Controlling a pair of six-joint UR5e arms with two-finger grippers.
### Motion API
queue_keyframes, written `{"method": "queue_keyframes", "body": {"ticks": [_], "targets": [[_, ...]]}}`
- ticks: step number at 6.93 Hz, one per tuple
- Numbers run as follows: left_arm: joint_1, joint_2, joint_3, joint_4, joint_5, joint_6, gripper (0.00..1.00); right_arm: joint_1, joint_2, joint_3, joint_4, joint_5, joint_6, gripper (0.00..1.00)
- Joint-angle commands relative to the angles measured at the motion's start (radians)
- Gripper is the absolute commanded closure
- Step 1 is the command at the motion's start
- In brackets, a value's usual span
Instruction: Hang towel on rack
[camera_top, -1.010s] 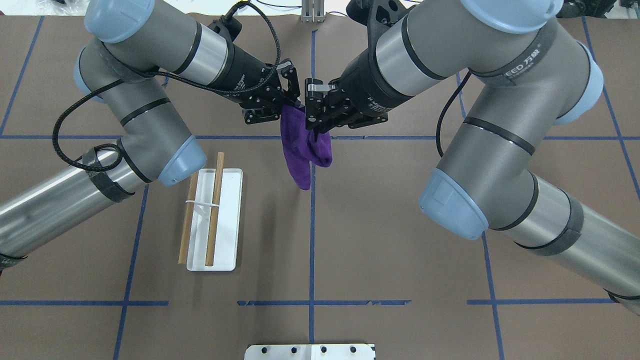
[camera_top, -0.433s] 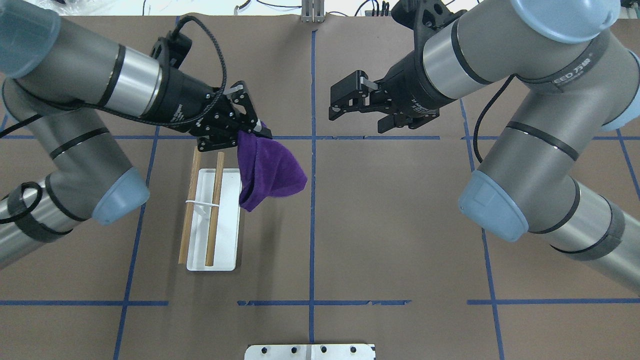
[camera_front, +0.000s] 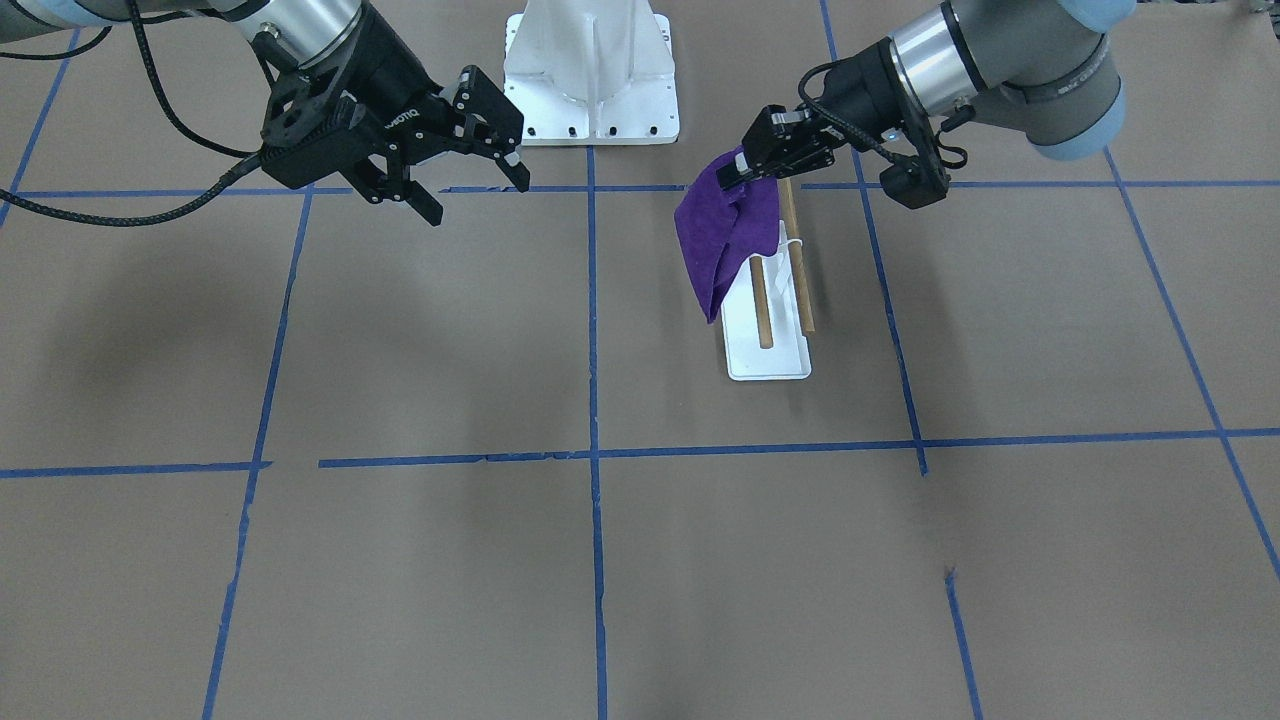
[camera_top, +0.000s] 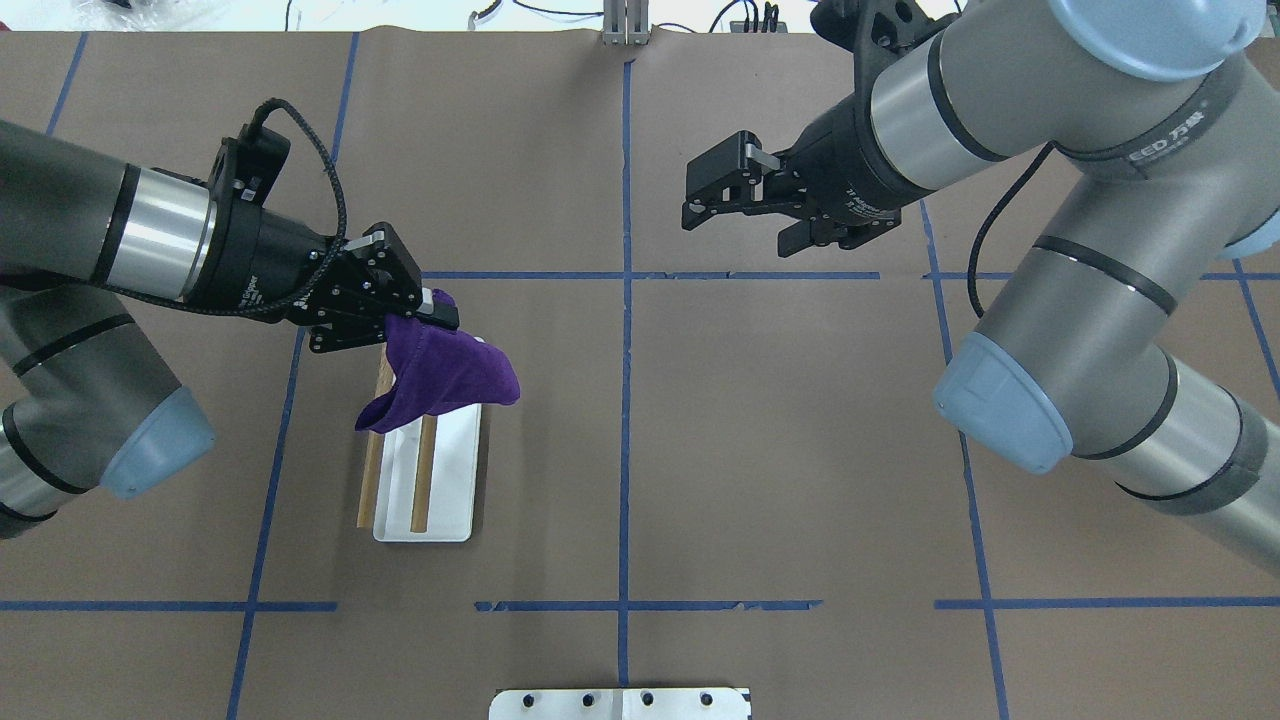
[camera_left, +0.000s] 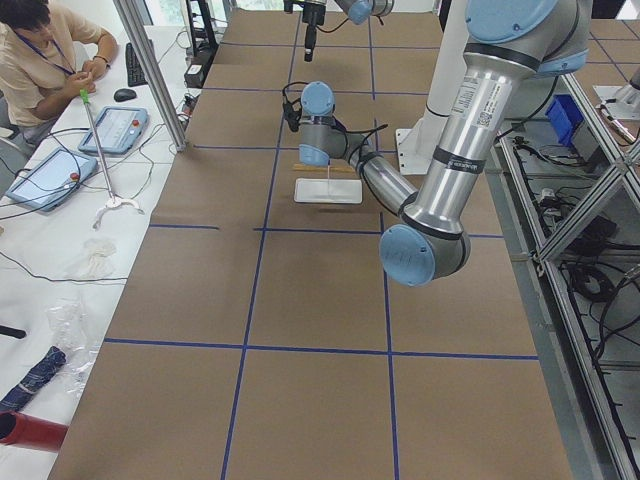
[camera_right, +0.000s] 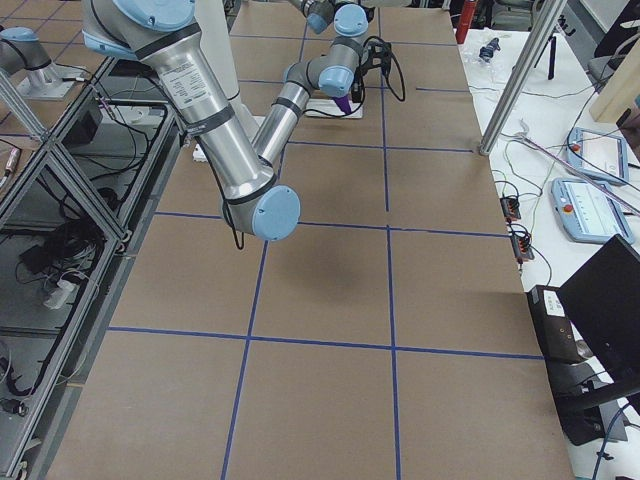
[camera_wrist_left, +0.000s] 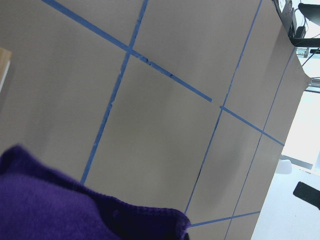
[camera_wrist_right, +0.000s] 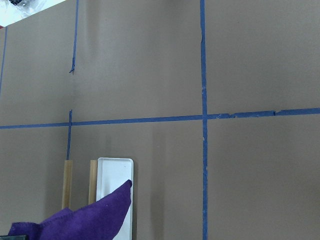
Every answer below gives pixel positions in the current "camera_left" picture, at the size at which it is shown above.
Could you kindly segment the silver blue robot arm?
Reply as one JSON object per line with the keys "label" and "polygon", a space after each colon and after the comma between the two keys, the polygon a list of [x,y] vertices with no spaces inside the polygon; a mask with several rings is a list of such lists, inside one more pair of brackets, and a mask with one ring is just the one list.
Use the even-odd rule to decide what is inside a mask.
{"label": "silver blue robot arm", "polygon": [[[364,23],[370,17],[381,19],[388,15],[394,6],[393,1],[375,0],[336,0],[335,3],[346,15],[346,18],[355,25]],[[322,29],[325,22],[326,4],[327,2],[322,0],[284,2],[286,13],[292,13],[294,5],[302,8],[302,22],[306,25],[304,37],[305,62],[313,60],[317,33],[319,31],[328,33],[328,30]]]}
{"label": "silver blue robot arm", "polygon": [[588,54],[589,1],[455,1],[445,24],[448,39],[460,38],[456,53],[466,65],[455,76],[450,113],[415,188],[360,133],[334,116],[335,97],[324,82],[301,94],[299,158],[325,166],[346,161],[371,193],[400,219],[379,243],[386,274],[407,286],[426,285],[466,263],[471,246],[461,214],[483,172],[506,109],[523,81],[558,77],[580,69]]}

